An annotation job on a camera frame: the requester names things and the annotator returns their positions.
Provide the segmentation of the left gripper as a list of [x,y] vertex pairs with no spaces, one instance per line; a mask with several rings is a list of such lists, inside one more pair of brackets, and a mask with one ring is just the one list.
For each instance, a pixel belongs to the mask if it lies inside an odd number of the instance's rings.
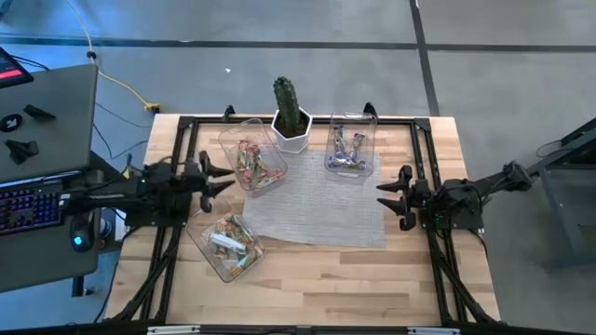
[[[197,161],[187,158],[183,164],[183,181],[185,187],[192,193],[201,193],[200,208],[207,213],[211,212],[210,197],[216,197],[235,183],[235,181],[209,182],[209,176],[204,171],[209,162],[210,158],[207,152],[201,151],[198,154]],[[231,174],[234,174],[234,171],[231,169],[209,165],[209,175],[213,178]]]

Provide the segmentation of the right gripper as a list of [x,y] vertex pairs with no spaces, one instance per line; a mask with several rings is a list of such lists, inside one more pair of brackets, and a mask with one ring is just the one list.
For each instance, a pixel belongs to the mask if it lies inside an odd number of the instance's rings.
[[377,185],[378,190],[396,193],[401,191],[400,200],[377,198],[376,201],[389,208],[396,215],[400,215],[400,229],[410,231],[416,225],[416,215],[413,208],[425,208],[432,196],[426,179],[418,179],[411,185],[413,177],[412,167],[404,165],[400,169],[400,179],[391,183]]

